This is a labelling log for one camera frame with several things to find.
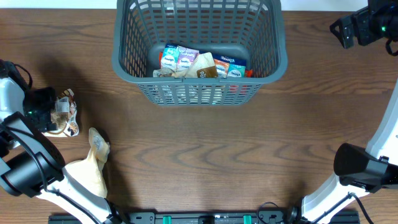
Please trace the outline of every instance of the green clamp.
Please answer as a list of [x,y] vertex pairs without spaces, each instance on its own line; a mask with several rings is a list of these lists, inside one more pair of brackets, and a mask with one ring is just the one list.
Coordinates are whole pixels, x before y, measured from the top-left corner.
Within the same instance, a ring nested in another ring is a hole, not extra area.
[[163,217],[163,224],[172,224],[172,217]]
[[251,224],[251,215],[243,216],[243,224]]

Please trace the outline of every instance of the wooden table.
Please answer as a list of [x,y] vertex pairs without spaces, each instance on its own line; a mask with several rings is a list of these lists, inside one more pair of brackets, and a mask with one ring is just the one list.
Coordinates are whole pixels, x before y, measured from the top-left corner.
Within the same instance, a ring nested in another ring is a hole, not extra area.
[[[345,14],[284,12],[287,72],[239,107],[161,108],[118,78],[115,10],[2,9],[0,58],[27,68],[35,88],[75,92],[81,133],[51,141],[71,162],[87,155],[90,127],[105,130],[108,199],[125,210],[287,207],[330,176],[340,144],[366,145],[397,80],[384,41],[345,50],[329,32]],[[398,221],[395,191],[363,203],[375,223]],[[64,211],[0,192],[0,223],[46,223],[54,213]]]

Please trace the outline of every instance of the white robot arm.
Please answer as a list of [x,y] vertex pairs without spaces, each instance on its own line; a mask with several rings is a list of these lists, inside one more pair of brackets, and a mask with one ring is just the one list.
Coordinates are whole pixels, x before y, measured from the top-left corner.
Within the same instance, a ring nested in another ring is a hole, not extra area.
[[[128,223],[112,203],[68,173],[56,147],[24,116],[29,89],[14,64],[0,60],[0,186],[14,196],[53,202],[82,223]],[[25,151],[5,162],[2,157],[19,144]]]
[[[341,152],[341,157],[349,155],[343,155],[343,149],[340,147],[339,152]],[[373,157],[375,160],[379,160],[380,164],[389,165],[389,167],[395,167],[394,165],[398,165],[398,82],[392,93],[390,102],[388,104],[386,113],[381,121],[379,129],[376,131],[376,134],[373,138],[369,141],[366,147],[366,154]],[[341,169],[338,166],[341,164],[337,164],[336,160],[338,158],[338,153],[335,158],[335,171],[338,170],[339,174],[341,173]],[[345,162],[352,163],[351,167],[357,165],[356,160],[345,160]],[[319,220],[319,218],[325,214],[325,212],[331,210],[333,206],[335,206],[338,202],[340,202],[343,198],[345,198],[348,194],[354,193],[357,197],[363,197],[369,193],[374,193],[379,190],[381,187],[389,188],[388,183],[384,183],[383,180],[379,179],[382,175],[386,173],[386,168],[388,166],[377,166],[380,165],[377,162],[374,164],[370,164],[373,162],[370,160],[368,173],[374,174],[372,178],[375,181],[370,181],[370,177],[366,177],[365,183],[364,180],[358,180],[356,184],[355,180],[352,181],[350,184],[342,184],[340,175],[337,175],[335,172],[329,177],[329,179],[322,184],[322,186],[316,190],[314,193],[305,196],[302,200],[301,204],[301,217],[302,222],[304,220],[308,220],[310,222],[317,222],[317,223],[329,223],[331,218],[351,203],[354,198],[348,198],[344,202],[342,202],[339,206],[333,209],[329,214],[325,215],[323,218]],[[366,188],[366,184],[371,183],[370,185],[374,184],[372,182],[381,181],[378,186],[370,186],[368,189]]]

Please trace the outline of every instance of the black cable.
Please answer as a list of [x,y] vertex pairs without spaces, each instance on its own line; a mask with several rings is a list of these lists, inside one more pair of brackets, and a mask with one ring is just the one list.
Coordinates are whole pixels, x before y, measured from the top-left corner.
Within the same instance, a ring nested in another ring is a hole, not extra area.
[[398,50],[396,52],[392,51],[392,48],[391,48],[392,42],[398,42],[398,40],[388,39],[386,42],[386,50],[389,55],[396,57],[396,56],[398,56]]
[[359,207],[361,207],[361,210],[363,212],[363,215],[365,216],[366,220],[369,222],[369,224],[374,224],[369,217],[368,213],[366,212],[365,207],[363,206],[362,202],[360,199],[355,195],[355,193],[349,193],[347,196],[345,196],[343,199],[341,199],[339,202],[337,202],[333,207],[331,207],[327,212],[325,212],[323,215],[318,217],[315,221],[311,222],[311,224],[317,224],[322,218],[325,218],[329,213],[331,213],[334,209],[339,207],[343,202],[347,201],[348,199],[351,199],[351,197],[354,197],[355,200],[358,202]]
[[368,221],[369,224],[374,224],[373,221],[371,220],[371,217],[369,217],[368,213],[366,212],[365,207],[363,206],[362,202],[360,201],[360,199],[354,194],[351,193],[351,196],[353,196],[356,200],[356,202],[358,202],[359,207],[361,208],[363,215],[365,216],[366,220]]
[[26,72],[26,74],[29,76],[29,84],[28,87],[32,88],[33,85],[33,79],[32,79],[32,75],[30,75],[30,73],[22,66],[18,65],[18,64],[14,64],[15,67],[19,67],[20,69],[22,69],[23,71]]
[[14,134],[12,131],[24,134],[30,138],[32,138],[33,140],[35,140],[35,137],[30,134],[27,133],[23,130],[19,130],[19,129],[15,129],[15,128],[8,128],[5,125],[0,123],[0,129],[2,129],[5,133],[9,134],[11,137],[13,137],[15,140],[17,140],[19,142],[19,144],[21,144],[22,147],[25,148],[26,152],[28,153],[28,155],[30,155],[30,157],[34,160],[34,162],[36,163],[37,168],[40,171],[40,176],[42,178],[42,182],[43,182],[43,189],[45,192],[48,193],[52,193],[55,194],[58,197],[63,198],[64,200],[66,200],[68,203],[70,203],[72,206],[74,206],[75,208],[77,208],[79,211],[83,212],[85,215],[87,215],[94,223],[96,224],[101,224],[99,222],[97,222],[97,220],[91,215],[89,214],[86,210],[82,209],[79,205],[77,205],[74,201],[70,200],[66,195],[62,194],[61,192],[59,192],[59,190],[49,190],[47,187],[47,179],[45,178],[45,174],[44,174],[44,170],[42,165],[40,164],[38,158],[36,157],[36,155],[34,154],[34,152],[32,151],[32,149],[20,138],[18,137],[16,134]]
[[278,205],[276,205],[274,202],[264,202],[263,204],[261,204],[260,205],[260,207],[257,209],[257,219],[258,219],[258,221],[261,221],[263,224],[269,224],[269,223],[266,223],[261,217],[260,217],[260,215],[259,215],[259,213],[260,213],[260,209],[263,207],[263,206],[265,206],[265,205],[275,205],[277,208],[278,208]]

